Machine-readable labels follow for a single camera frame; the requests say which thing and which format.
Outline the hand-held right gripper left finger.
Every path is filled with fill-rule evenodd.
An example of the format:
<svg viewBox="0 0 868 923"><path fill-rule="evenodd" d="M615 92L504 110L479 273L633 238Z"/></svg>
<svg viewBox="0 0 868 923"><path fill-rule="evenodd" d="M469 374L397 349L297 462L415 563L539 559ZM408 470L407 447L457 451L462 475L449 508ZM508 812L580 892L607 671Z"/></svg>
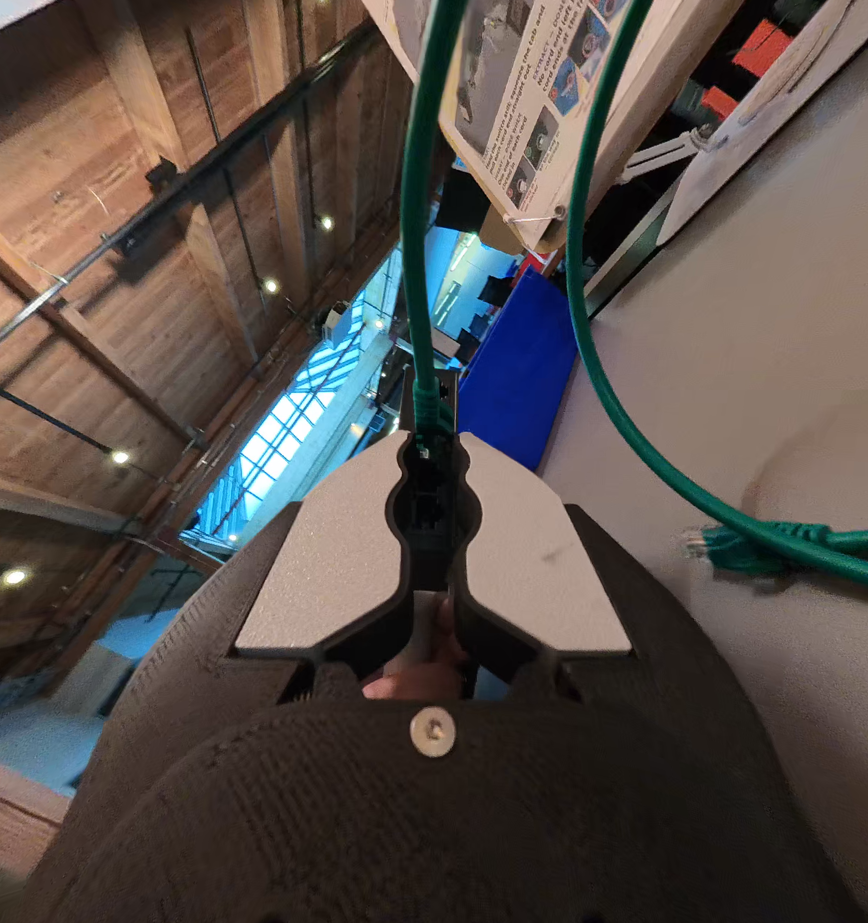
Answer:
<svg viewBox="0 0 868 923"><path fill-rule="evenodd" d="M394 501L410 439L383 438L300 502L236 637L239 655L345 663L366 678L405 648L414 603Z"/></svg>

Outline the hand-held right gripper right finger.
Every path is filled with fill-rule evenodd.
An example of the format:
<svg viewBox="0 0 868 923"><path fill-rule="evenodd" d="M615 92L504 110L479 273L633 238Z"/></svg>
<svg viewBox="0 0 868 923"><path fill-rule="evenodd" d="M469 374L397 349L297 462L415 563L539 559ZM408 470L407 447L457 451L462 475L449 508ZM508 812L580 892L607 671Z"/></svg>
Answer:
<svg viewBox="0 0 868 923"><path fill-rule="evenodd" d="M454 446L456 632L510 684L531 663L623 658L632 642L558 495L479 437Z"/></svg>

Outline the black network switch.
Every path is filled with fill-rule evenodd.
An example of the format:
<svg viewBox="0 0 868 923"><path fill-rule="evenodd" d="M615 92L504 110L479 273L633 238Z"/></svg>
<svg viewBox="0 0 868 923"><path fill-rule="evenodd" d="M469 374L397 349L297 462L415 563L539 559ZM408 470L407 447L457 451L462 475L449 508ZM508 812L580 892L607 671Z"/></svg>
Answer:
<svg viewBox="0 0 868 923"><path fill-rule="evenodd" d="M401 477L394 489L390 517L407 563L408 587L414 592L449 588L452 562L468 526L460 495L461 472L467 463L456 427L420 436L414 405L414 363L405 364L395 435L404 441L396 450Z"/></svg>

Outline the blue plastic bin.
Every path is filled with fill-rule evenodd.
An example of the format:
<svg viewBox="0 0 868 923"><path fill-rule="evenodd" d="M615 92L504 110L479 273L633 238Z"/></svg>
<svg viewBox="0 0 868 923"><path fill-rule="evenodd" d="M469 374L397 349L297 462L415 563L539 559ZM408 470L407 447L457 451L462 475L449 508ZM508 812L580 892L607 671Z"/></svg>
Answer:
<svg viewBox="0 0 868 923"><path fill-rule="evenodd" d="M567 296L525 270L460 383L457 431L535 472L577 356Z"/></svg>

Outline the person's left hand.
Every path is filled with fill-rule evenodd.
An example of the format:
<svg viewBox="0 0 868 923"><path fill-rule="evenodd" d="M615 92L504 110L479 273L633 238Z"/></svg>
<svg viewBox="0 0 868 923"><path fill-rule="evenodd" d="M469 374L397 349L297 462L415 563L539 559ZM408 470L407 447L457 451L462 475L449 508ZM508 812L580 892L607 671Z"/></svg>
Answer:
<svg viewBox="0 0 868 923"><path fill-rule="evenodd" d="M424 702L460 698L468 656L455 634L451 597L440 593L433 600L427 657L367 683L364 698Z"/></svg>

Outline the skylight window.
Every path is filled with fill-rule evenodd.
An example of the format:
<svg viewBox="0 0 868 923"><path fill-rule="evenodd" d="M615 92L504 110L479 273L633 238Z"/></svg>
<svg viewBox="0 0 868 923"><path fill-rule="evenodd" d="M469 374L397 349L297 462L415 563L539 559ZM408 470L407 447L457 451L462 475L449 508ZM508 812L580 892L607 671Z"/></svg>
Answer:
<svg viewBox="0 0 868 923"><path fill-rule="evenodd" d="M397 246L345 310L344 333L324 340L266 413L198 507L180 538L198 548L236 548L272 488L295 461L305 461L321 422L346 408L345 398L374 398L382 364L393 349L389 333L403 277Z"/></svg>

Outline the printed instruction board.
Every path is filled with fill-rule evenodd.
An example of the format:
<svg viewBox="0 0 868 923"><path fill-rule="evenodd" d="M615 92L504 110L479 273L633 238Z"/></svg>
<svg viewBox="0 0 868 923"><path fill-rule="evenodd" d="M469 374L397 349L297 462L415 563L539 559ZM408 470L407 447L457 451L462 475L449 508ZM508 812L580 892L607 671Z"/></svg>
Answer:
<svg viewBox="0 0 868 923"><path fill-rule="evenodd" d="M582 136L629 2L467 2L440 128L527 249L563 244ZM653 2L614 94L588 216L741 6Z"/></svg>

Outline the white board stand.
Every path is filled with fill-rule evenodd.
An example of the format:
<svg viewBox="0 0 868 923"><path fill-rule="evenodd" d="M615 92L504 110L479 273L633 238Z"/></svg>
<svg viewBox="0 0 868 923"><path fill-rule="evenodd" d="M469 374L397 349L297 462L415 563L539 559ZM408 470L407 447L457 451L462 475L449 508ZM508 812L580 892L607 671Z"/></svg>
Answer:
<svg viewBox="0 0 868 923"><path fill-rule="evenodd" d="M631 156L626 184L687 161L661 224L657 246L674 238L741 168L868 42L868 1L823 2L783 47L781 26L756 32L741 49L758 81L713 127L694 127Z"/></svg>

